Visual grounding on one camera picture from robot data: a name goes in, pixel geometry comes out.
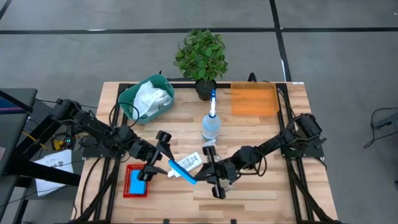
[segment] red tray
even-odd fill
[[[131,183],[131,172],[133,170],[142,170],[144,168],[144,164],[129,164],[126,167],[126,175],[124,176],[124,190],[123,190],[123,198],[144,198],[147,197],[148,194],[148,183],[146,184],[146,189],[144,194],[130,194],[130,183]]]

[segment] wooden tabletop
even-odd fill
[[[103,85],[97,117],[104,123],[108,123],[118,86],[119,82],[106,82]],[[295,114],[311,113],[304,85],[288,83],[287,86]],[[287,121],[284,103],[281,103]],[[176,160],[197,151],[206,161],[201,153],[201,145],[205,142],[201,136],[201,121],[209,108],[209,102],[201,101],[194,89],[176,88],[175,104],[170,111],[145,126],[135,125],[133,130],[152,144],[156,143],[155,136],[159,130],[167,131],[172,135],[170,144]],[[233,116],[229,88],[217,89],[217,114],[222,125],[216,150],[222,158],[232,156],[241,146],[259,145],[280,131],[276,115]],[[79,210],[83,184],[95,160],[88,159],[83,168],[75,200]],[[104,159],[99,161],[88,181],[85,208],[98,192],[103,161]],[[171,223],[230,223],[231,219],[237,219],[238,223],[295,223],[286,163],[279,150],[267,155],[268,170],[263,177],[242,176],[234,184],[234,189],[226,193],[224,200],[213,198],[212,185],[206,182],[198,182],[193,186],[181,177],[169,179],[161,174],[149,182],[147,198],[123,198],[126,166],[135,163],[143,162],[130,158],[121,164],[112,223],[162,223],[165,218],[170,219]],[[325,167],[311,158],[303,158],[303,163],[310,193],[326,214],[337,219]],[[158,161],[156,165],[170,170],[166,159]],[[195,175],[198,169],[191,171],[191,174]],[[299,195],[305,218],[303,198]],[[103,200],[101,218],[105,217],[107,202],[108,193]]]

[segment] blue sponge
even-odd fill
[[[138,180],[139,170],[133,170],[131,172],[130,178],[130,194],[145,194],[145,189],[147,187],[146,181]]]
[[[182,166],[180,166],[177,162],[174,160],[169,160],[169,165],[170,167],[175,171],[178,172],[185,180],[187,180],[189,183],[195,185],[197,184],[197,180],[195,180],[191,174],[188,173]]]

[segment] gray floor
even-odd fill
[[[395,0],[276,0],[281,27],[398,27]],[[0,30],[272,27],[266,0],[13,0]],[[229,62],[225,80],[282,81],[275,34],[222,34]],[[2,87],[35,87],[39,98],[96,105],[103,82],[136,81],[172,65],[184,34],[0,35]],[[284,33],[293,81],[305,82],[313,114],[328,138],[328,176],[340,220],[396,223],[396,136],[371,138],[369,119],[398,106],[397,32]],[[376,119],[388,113],[381,113]],[[391,131],[389,128],[376,135]],[[19,198],[17,189],[13,198]],[[75,196],[29,202],[24,220],[65,222]],[[15,204],[3,220],[9,223]]]

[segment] black plant pot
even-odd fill
[[[197,80],[195,83],[195,89],[198,96],[203,101],[208,101],[211,98],[211,91],[217,88],[215,80],[206,81],[204,79]]]

